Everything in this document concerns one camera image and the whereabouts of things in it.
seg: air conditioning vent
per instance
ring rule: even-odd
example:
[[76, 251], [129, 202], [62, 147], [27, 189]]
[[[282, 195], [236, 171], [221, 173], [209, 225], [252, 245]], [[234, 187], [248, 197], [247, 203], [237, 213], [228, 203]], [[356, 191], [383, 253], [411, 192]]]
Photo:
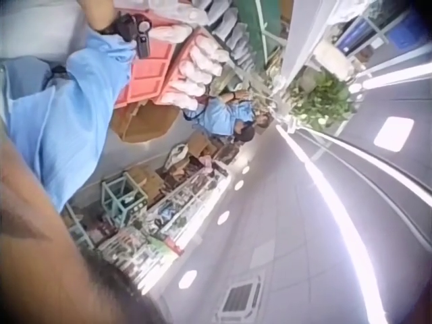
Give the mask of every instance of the air conditioning vent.
[[232, 284], [225, 293], [213, 322], [254, 323], [260, 307], [263, 279], [262, 275], [258, 275], [250, 280]]

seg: green plant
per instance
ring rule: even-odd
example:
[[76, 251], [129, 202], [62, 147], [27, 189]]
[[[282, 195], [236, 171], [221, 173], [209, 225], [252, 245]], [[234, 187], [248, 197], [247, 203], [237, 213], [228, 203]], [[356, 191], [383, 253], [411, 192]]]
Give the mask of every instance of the green plant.
[[320, 73], [315, 82], [317, 86], [309, 93], [304, 92], [298, 82], [289, 89], [291, 113], [302, 123], [314, 130], [324, 130], [355, 113], [345, 82], [329, 72]]

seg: hair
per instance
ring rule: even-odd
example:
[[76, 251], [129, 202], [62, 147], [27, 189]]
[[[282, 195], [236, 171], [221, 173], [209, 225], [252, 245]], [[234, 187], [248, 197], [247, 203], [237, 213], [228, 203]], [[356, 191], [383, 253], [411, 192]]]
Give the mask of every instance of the hair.
[[101, 293], [111, 297], [121, 311], [120, 324], [171, 324], [160, 306], [142, 295], [134, 282], [118, 267], [95, 251], [83, 251], [90, 276]]
[[266, 117], [266, 120], [262, 123], [256, 123], [259, 127], [261, 128], [268, 128], [270, 126], [270, 114], [269, 113], [264, 113], [263, 114]]
[[246, 122], [241, 133], [234, 132], [235, 142], [250, 142], [255, 136], [255, 129], [253, 123]]

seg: shopper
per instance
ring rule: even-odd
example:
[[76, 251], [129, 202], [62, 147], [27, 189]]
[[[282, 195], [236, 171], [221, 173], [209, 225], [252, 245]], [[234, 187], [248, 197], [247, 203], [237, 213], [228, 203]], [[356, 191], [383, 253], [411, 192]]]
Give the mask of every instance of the shopper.
[[[35, 57], [3, 62], [7, 134], [58, 211], [95, 170], [136, 56], [135, 42], [111, 34], [113, 0], [79, 2], [90, 25], [86, 47], [72, 53], [64, 69], [51, 70]], [[7, 3], [9, 10], [14, 3]]]
[[207, 97], [196, 111], [184, 110], [186, 120], [194, 121], [211, 135], [234, 136], [236, 141], [254, 138], [254, 126], [267, 127], [266, 115], [255, 117], [249, 92], [240, 90], [219, 97]]
[[51, 71], [35, 58], [4, 63], [8, 84], [0, 88], [0, 107], [9, 107], [6, 129], [0, 119], [2, 315], [9, 317], [6, 323], [166, 324], [124, 273], [95, 255], [82, 257], [57, 212], [95, 168], [135, 55], [134, 44], [95, 31], [115, 19], [112, 0], [81, 3], [94, 30], [87, 48], [69, 58], [68, 79], [46, 84]]

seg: blue shirt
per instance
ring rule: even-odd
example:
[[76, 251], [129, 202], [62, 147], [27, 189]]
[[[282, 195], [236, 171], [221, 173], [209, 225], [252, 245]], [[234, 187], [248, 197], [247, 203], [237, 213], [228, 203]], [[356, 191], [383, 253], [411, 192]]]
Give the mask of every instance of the blue shirt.
[[58, 211], [97, 166], [135, 48], [89, 29], [86, 48], [66, 61], [68, 79], [49, 80], [49, 64], [33, 57], [3, 62], [7, 133]]
[[[196, 111], [187, 111], [189, 117], [194, 117], [204, 109], [199, 105]], [[224, 103], [219, 98], [211, 98], [203, 114], [197, 119], [196, 123], [204, 128], [208, 133], [220, 136], [231, 136], [234, 134], [236, 120], [252, 122], [254, 113], [250, 101], [241, 103]]]

